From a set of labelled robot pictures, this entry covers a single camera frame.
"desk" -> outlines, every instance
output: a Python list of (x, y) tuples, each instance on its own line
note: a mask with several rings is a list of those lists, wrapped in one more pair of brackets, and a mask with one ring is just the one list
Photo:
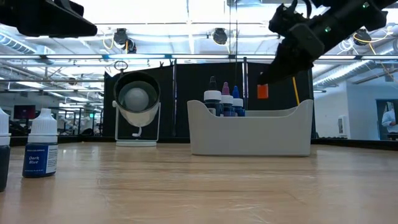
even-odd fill
[(0, 223), (396, 223), (398, 152), (313, 146), (311, 157), (199, 157), (61, 144), (53, 177), (11, 149)]

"orange object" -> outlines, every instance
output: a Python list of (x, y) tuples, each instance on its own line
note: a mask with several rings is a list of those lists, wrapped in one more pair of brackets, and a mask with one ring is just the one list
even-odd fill
[(257, 85), (257, 99), (268, 99), (268, 84)]

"white plastic bin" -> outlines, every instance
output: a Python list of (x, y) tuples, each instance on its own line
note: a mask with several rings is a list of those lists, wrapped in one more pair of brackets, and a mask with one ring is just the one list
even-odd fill
[(188, 102), (191, 151), (203, 156), (309, 156), (313, 101), (281, 111), (217, 117), (200, 101)]

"white ball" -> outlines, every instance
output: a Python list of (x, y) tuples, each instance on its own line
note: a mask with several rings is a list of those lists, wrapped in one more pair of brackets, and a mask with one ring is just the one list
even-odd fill
[(124, 95), (126, 107), (132, 111), (143, 111), (148, 107), (149, 96), (142, 88), (132, 88)]

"person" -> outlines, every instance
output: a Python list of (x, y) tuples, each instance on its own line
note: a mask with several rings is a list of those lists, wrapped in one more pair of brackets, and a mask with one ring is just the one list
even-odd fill
[(398, 134), (398, 125), (396, 122), (396, 113), (394, 109), (383, 114), (381, 124), (387, 128), (387, 131), (390, 134)]

